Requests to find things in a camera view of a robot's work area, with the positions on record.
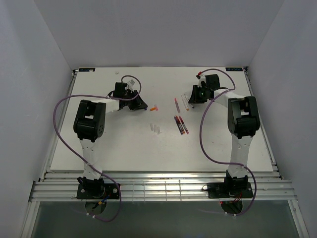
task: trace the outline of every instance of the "black mounting plate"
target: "black mounting plate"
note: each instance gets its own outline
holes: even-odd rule
[[[236,194],[229,195],[223,182],[209,182],[207,183],[208,198],[233,198],[233,196],[241,194],[241,198],[252,198],[253,192],[251,184],[248,182],[245,190],[240,190]]]
[[[103,184],[104,188],[105,188],[105,192],[106,195],[109,196],[109,199],[119,199],[119,192],[117,191],[116,193],[113,192],[114,189],[117,190],[117,186],[114,183],[104,183]],[[98,199],[98,200],[102,200],[102,198],[97,198],[97,197],[93,197],[89,192],[85,191],[83,189],[83,186],[81,184],[78,185],[78,189],[77,189],[77,199]]]

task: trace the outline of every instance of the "white enclosure wall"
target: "white enclosure wall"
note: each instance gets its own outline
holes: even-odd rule
[[[283,0],[35,0],[72,69],[247,66]]]
[[[291,179],[317,237],[317,2],[287,0],[250,65],[250,81],[277,165]]]
[[[0,237],[19,236],[71,70],[32,0],[0,0]]]

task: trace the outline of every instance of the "aluminum frame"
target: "aluminum frame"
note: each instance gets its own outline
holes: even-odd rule
[[[69,86],[68,94],[70,95],[76,80],[75,70]],[[249,86],[251,95],[251,83],[244,69],[245,77]],[[61,128],[68,101],[62,108],[58,129]],[[276,161],[272,153],[271,146],[268,142],[265,129],[261,128],[264,134],[264,140],[272,160],[273,172],[254,173],[258,193],[256,200],[288,200],[290,210],[293,215],[299,236],[309,237],[302,214],[297,204],[297,196],[292,187],[290,180],[283,180],[280,177]],[[29,200],[27,215],[21,232],[22,238],[31,237],[35,225],[41,201],[82,201],[76,199],[77,180],[82,172],[53,172],[50,170],[51,162],[57,145],[57,136],[55,135],[51,144],[50,151],[46,157],[44,169],[41,174],[41,181],[35,182]],[[122,201],[132,202],[149,202],[149,201],[215,201],[219,199],[209,199],[207,192],[202,191],[202,187],[207,182],[223,181],[225,172],[220,173],[107,173],[121,184]]]

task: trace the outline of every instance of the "white tabletop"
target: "white tabletop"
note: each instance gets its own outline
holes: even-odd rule
[[[199,125],[207,103],[185,110],[181,95],[191,95],[192,86],[198,83],[195,75],[205,67],[127,67],[96,68],[95,72],[79,72],[72,94],[107,95],[121,77],[130,74],[142,83],[141,98],[148,104],[147,111],[131,111],[128,107],[106,116],[105,134],[100,138],[98,151],[104,161],[103,171],[139,172],[215,172],[225,171],[227,166],[209,161],[199,145]],[[217,73],[220,85],[231,88],[231,82],[221,72]],[[227,72],[235,81],[235,93],[250,96],[244,72]],[[177,114],[174,98],[177,98],[181,116],[189,134],[181,135],[173,116]],[[81,151],[73,123],[80,100],[70,100],[61,136],[76,151]],[[157,104],[158,111],[150,112]],[[157,135],[150,123],[160,127]],[[215,103],[204,122],[203,142],[207,153],[215,160],[229,162],[231,134],[227,127],[227,108]],[[255,172],[271,172],[271,160],[264,142],[262,130],[258,130],[250,146],[248,166]],[[83,162],[58,141],[53,157],[52,171],[82,171]]]

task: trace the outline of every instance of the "red pen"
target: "red pen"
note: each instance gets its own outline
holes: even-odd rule
[[[182,135],[183,131],[182,131],[182,128],[181,128],[182,126],[181,126],[180,122],[176,119],[176,117],[174,117],[174,120],[175,120],[176,125],[177,125],[177,127],[179,129],[180,134]]]
[[[187,129],[187,127],[185,126],[185,123],[184,123],[184,121],[183,121],[183,118],[182,118],[181,116],[179,116],[179,118],[180,118],[180,121],[181,121],[182,124],[183,124],[183,127],[184,127],[186,133],[189,134],[188,129]]]
[[[178,116],[176,116],[176,120],[177,120],[178,123],[180,124],[180,127],[181,127],[181,129],[182,129],[183,134],[185,134],[185,130],[184,130],[183,125],[182,125],[182,123],[180,122]]]

